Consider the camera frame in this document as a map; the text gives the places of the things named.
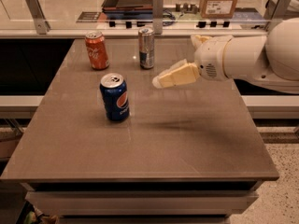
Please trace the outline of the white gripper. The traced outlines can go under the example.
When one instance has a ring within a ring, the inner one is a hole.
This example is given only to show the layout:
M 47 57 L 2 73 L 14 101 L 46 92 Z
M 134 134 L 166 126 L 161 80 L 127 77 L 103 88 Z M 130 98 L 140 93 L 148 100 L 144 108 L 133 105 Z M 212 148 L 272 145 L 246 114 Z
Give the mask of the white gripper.
M 191 35 L 196 64 L 188 63 L 186 59 L 178 61 L 156 76 L 152 80 L 152 85 L 157 89 L 164 89 L 190 84 L 195 82 L 200 75 L 206 80 L 227 80 L 228 77 L 224 72 L 224 53 L 231 40 L 230 35 Z

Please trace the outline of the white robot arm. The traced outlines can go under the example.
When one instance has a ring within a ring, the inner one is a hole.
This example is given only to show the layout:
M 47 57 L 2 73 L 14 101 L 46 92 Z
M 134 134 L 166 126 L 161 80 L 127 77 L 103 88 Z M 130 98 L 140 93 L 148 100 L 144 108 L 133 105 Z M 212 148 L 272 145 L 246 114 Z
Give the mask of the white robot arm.
M 191 37 L 194 61 L 181 60 L 152 80 L 157 89 L 199 78 L 239 79 L 271 91 L 299 93 L 299 19 L 278 23 L 268 35 Z

